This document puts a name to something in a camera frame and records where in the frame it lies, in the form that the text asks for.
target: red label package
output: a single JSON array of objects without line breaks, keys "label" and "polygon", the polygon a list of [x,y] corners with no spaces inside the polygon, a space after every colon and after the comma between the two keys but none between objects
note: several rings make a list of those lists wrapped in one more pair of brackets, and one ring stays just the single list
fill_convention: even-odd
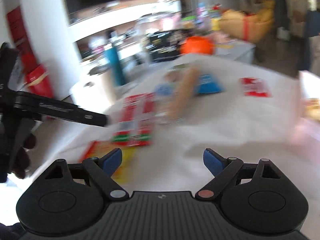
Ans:
[{"label": "red label package", "polygon": [[144,146],[151,144],[155,115],[154,94],[146,93],[124,99],[119,129],[113,143],[120,146]]},{"label": "red label package", "polygon": [[265,80],[261,78],[240,78],[244,89],[244,95],[248,97],[271,97],[271,93]]}]

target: red container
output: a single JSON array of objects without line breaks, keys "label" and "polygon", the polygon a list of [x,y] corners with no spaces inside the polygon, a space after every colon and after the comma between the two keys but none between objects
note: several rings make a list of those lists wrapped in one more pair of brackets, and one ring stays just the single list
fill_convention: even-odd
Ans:
[{"label": "red container", "polygon": [[[25,43],[20,45],[21,47],[17,46],[17,49],[19,49],[21,51],[21,49],[27,49],[28,45]],[[21,56],[21,61],[23,64],[23,72],[28,74],[32,71],[34,71],[37,67],[38,67],[38,63],[37,60],[35,58],[35,56],[32,54],[32,52],[30,53],[22,53]]]},{"label": "red container", "polygon": [[53,98],[48,73],[42,64],[26,75],[26,82],[31,93],[47,98]]}]

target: bread roll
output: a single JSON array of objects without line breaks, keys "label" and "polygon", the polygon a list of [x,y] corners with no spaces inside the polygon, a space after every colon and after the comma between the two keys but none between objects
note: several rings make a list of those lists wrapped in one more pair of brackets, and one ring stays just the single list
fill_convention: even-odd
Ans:
[{"label": "bread roll", "polygon": [[196,66],[184,70],[183,76],[174,91],[173,100],[168,103],[167,117],[175,120],[182,116],[189,100],[193,97],[195,87],[199,83],[200,71]]}]

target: hand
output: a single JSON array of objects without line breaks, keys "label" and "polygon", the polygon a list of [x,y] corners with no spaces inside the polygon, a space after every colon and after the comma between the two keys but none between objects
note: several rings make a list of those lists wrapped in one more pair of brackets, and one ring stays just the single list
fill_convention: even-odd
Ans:
[{"label": "hand", "polygon": [[32,149],[36,146],[36,137],[30,134],[23,143],[18,152],[14,165],[12,167],[12,172],[19,178],[24,179],[26,177],[26,169],[30,166],[30,159],[25,149]]}]

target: ribbed grip surface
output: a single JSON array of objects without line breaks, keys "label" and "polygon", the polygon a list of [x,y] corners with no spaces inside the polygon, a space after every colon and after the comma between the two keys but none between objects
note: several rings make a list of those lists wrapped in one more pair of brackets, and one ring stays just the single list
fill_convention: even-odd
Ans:
[{"label": "ribbed grip surface", "polygon": [[112,203],[102,218],[80,233],[43,237],[27,233],[23,240],[307,240],[299,232],[255,236],[230,225],[213,203],[195,200],[190,192],[135,192]]}]

